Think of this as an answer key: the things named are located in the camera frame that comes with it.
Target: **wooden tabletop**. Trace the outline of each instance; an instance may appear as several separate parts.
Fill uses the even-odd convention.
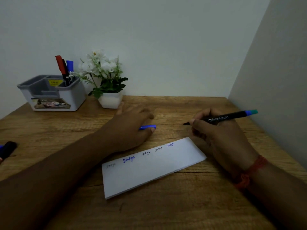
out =
[[[183,126],[203,108],[225,113],[238,109],[226,98],[124,96],[147,105],[155,115],[154,134],[141,146],[107,160],[191,136]],[[88,98],[76,112],[34,112],[28,104],[0,120],[0,144],[15,141],[14,153],[0,165],[0,180],[39,162],[94,132],[115,110]],[[249,118],[237,119],[253,147],[270,162],[307,181],[306,171]],[[97,165],[51,218],[46,229],[274,229],[267,216],[237,191],[210,155],[205,143],[191,137],[208,158],[174,174],[105,200]]]

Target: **potted plant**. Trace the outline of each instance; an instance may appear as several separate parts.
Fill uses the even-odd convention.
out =
[[[122,100],[122,90],[126,86],[122,82],[128,80],[121,77],[123,71],[118,56],[109,59],[103,50],[96,50],[87,54],[85,60],[80,60],[79,73],[73,75],[94,86],[88,95],[97,98],[103,108],[117,109]],[[94,77],[99,78],[100,85],[96,84]]]

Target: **flower pot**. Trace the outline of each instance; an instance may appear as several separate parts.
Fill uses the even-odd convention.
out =
[[[103,93],[98,101],[103,108],[117,109],[122,101],[122,90],[118,93]]]

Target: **wooden table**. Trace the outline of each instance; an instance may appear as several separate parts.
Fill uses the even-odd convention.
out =
[[[138,148],[113,160],[191,136],[182,123],[196,112],[217,107],[238,109],[226,98],[125,96],[130,104],[149,106],[155,133]],[[34,112],[28,104],[0,120],[0,144],[19,143],[0,165],[0,180],[35,164],[66,145],[94,132],[115,110],[88,98],[76,112]],[[238,119],[249,142],[270,162],[307,181],[306,171],[249,118]],[[274,229],[267,217],[237,191],[209,154],[207,160],[105,200],[101,166],[97,165],[46,225],[47,229]]]

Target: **notepad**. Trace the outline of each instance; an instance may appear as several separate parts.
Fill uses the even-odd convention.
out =
[[[187,137],[102,164],[106,199],[177,172],[207,157]]]

